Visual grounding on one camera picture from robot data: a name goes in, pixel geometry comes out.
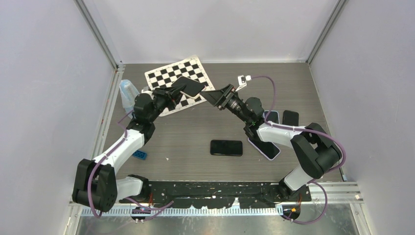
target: black smartphone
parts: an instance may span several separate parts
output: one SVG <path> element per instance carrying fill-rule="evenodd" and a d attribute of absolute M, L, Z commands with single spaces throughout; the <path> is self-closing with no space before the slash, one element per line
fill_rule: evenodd
<path fill-rule="evenodd" d="M 270 161 L 274 160 L 281 152 L 281 150 L 271 142 L 254 141 L 249 138 L 248 142 Z"/>
<path fill-rule="evenodd" d="M 172 86 L 177 86 L 181 84 L 186 85 L 186 87 L 183 90 L 183 93 L 185 93 L 189 97 L 196 97 L 205 88 L 204 84 L 184 76 L 181 76 L 176 81 L 174 81 Z"/>
<path fill-rule="evenodd" d="M 282 114 L 282 124 L 287 126 L 298 126 L 300 115 L 297 112 L 285 110 Z"/>
<path fill-rule="evenodd" d="M 268 110 L 264 111 L 262 117 L 265 118 L 267 115 Z M 279 124 L 279 114 L 277 111 L 271 111 L 271 113 L 267 117 L 267 121 L 272 121 L 273 123 Z"/>
<path fill-rule="evenodd" d="M 265 118 L 268 111 L 265 111 L 262 115 Z M 274 123 L 279 124 L 279 114 L 277 111 L 271 111 L 268 115 L 267 121 L 272 121 Z M 262 141 L 255 141 L 248 138 L 248 142 L 252 144 L 254 148 L 256 148 L 266 159 L 272 161 L 274 160 L 281 150 L 271 142 L 262 142 Z"/>
<path fill-rule="evenodd" d="M 242 141 L 210 141 L 211 155 L 242 156 Z"/>

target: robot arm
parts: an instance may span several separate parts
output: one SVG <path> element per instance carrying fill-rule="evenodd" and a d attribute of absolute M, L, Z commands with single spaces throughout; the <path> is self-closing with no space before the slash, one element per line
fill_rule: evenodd
<path fill-rule="evenodd" d="M 107 212 L 115 202 L 125 197 L 137 195 L 146 197 L 147 179 L 129 175 L 125 179 L 116 180 L 115 175 L 127 159 L 149 141 L 155 130 L 154 120 L 165 108 L 176 107 L 184 89 L 184 84 L 157 88 L 136 97 L 133 119 L 124 135 L 101 155 L 93 160 L 83 159 L 78 164 L 72 193 L 74 202 L 89 206 L 88 179 L 99 162 L 101 164 L 97 167 L 91 184 L 91 197 L 96 209 Z"/>
<path fill-rule="evenodd" d="M 239 85 L 246 86 L 243 77 Z M 298 127 L 265 123 L 262 118 L 264 109 L 261 101 L 256 97 L 250 97 L 244 103 L 231 84 L 220 90 L 201 92 L 201 96 L 219 110 L 226 108 L 241 119 L 245 123 L 245 134 L 250 139 L 283 144 L 294 149 L 300 165 L 279 182 L 277 191 L 281 198 L 287 199 L 300 187 L 313 179 L 321 178 L 342 157 L 341 151 L 333 141 L 317 134 L 296 130 L 310 129 L 325 133 L 320 125 L 311 123 L 306 127 Z"/>

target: gray wood-grain surface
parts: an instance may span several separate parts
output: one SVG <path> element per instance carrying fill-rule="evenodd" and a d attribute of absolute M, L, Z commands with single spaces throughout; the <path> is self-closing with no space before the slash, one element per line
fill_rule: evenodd
<path fill-rule="evenodd" d="M 130 80 L 138 90 L 147 86 L 144 72 L 162 64 L 127 65 L 123 79 Z M 215 89 L 231 83 L 238 86 L 237 76 L 268 75 L 277 85 L 277 102 L 274 110 L 282 113 L 293 110 L 300 114 L 300 125 L 319 123 L 326 131 L 327 125 L 314 86 L 309 67 L 305 63 L 249 63 L 203 64 Z M 273 90 L 268 79 L 255 79 L 239 91 L 246 100 L 258 97 L 268 110 L 272 104 Z M 118 94 L 105 149 L 121 135 L 116 124 L 125 115 Z M 195 105 L 175 114 L 158 117 L 151 140 L 141 149 L 146 160 L 130 157 L 121 167 L 117 178 L 129 174 L 150 180 L 193 181 L 279 181 L 298 165 L 292 149 L 279 146 L 280 155 L 273 161 L 265 159 L 252 147 L 243 131 L 244 123 L 228 110 L 219 111 L 208 102 Z M 244 154 L 241 157 L 212 156 L 210 141 L 240 140 Z M 328 173 L 322 181 L 341 181 L 339 171 Z"/>

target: checkered pattern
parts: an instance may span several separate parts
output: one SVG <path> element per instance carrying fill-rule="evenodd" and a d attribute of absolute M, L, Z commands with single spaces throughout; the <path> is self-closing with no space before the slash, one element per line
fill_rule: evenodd
<path fill-rule="evenodd" d="M 171 87 L 173 82 L 181 76 L 204 84 L 206 86 L 206 91 L 215 89 L 197 56 L 191 56 L 180 62 L 163 66 L 145 73 L 148 86 L 152 90 L 155 88 Z M 175 109 L 165 109 L 160 116 L 178 112 L 204 101 L 206 100 L 201 96 L 197 99 L 191 99 L 183 95 L 180 103 Z"/>

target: black mounting plate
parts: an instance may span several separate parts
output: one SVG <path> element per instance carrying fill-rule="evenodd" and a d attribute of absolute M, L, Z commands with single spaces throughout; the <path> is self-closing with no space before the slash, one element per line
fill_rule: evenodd
<path fill-rule="evenodd" d="M 173 208 L 186 209 L 193 206 L 200 209 L 229 208 L 238 198 L 241 209 L 274 208 L 281 202 L 277 192 L 278 183 L 271 182 L 196 182 L 196 181 L 149 181 L 155 207 L 174 200 Z M 297 202 L 301 193 L 302 201 L 311 201 L 309 188 L 301 187 L 285 202 Z"/>

